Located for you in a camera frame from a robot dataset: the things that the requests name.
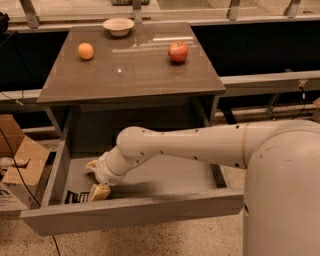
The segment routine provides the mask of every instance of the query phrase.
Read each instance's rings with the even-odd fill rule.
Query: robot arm
[[[129,127],[118,135],[117,145],[98,159],[94,171],[100,183],[113,186],[156,154],[246,169],[254,150],[267,138],[310,125],[306,121],[272,121],[170,132]]]
[[[116,185],[156,154],[248,169],[243,255],[319,254],[319,124],[277,121],[164,133],[130,127],[99,158],[96,178]]]

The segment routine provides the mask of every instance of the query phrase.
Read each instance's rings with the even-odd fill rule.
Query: bowl
[[[125,36],[134,26],[134,21],[127,18],[111,18],[103,22],[102,26],[113,36]]]

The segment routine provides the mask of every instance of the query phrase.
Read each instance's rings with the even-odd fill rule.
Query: desk
[[[185,63],[170,62],[171,42],[183,40],[189,46]],[[88,42],[95,55],[80,59],[77,47]],[[125,37],[114,37],[102,26],[72,28],[38,98],[38,103],[57,121],[58,106],[103,104],[142,107],[175,104],[206,96],[210,115],[213,96],[225,91],[220,78],[187,23],[136,24]]]
[[[190,53],[185,63],[174,65],[167,48],[178,39]],[[93,45],[92,60],[79,59],[81,42]],[[161,154],[113,187],[109,201],[65,204],[68,191],[90,191],[96,183],[84,167],[112,148],[115,129],[141,120],[146,128],[149,121],[159,129],[167,128],[164,122],[177,128],[177,102],[213,98],[224,90],[187,24],[136,25],[123,38],[111,37],[101,27],[72,29],[38,103],[57,121],[63,121],[58,117],[65,108],[75,106],[56,125],[64,129],[42,207],[23,212],[21,218],[48,235],[238,214],[243,191],[229,188],[223,172],[201,161]],[[163,105],[169,110],[159,114]]]

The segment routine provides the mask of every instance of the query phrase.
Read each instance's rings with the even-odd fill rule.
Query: cardboard box
[[[12,115],[0,115],[0,128],[12,148],[21,176],[35,195],[49,150],[25,136]],[[7,141],[0,132],[0,158],[11,157]],[[30,209],[32,202],[17,168],[9,167],[0,181],[0,211]]]

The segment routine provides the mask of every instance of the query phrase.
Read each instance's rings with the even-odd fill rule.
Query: gray tabletop
[[[189,47],[187,60],[172,63],[170,43]],[[94,57],[77,52],[90,43]],[[220,78],[187,23],[136,24],[127,36],[99,27],[74,27],[56,59],[38,103],[78,104],[159,96],[215,95],[225,91]]]

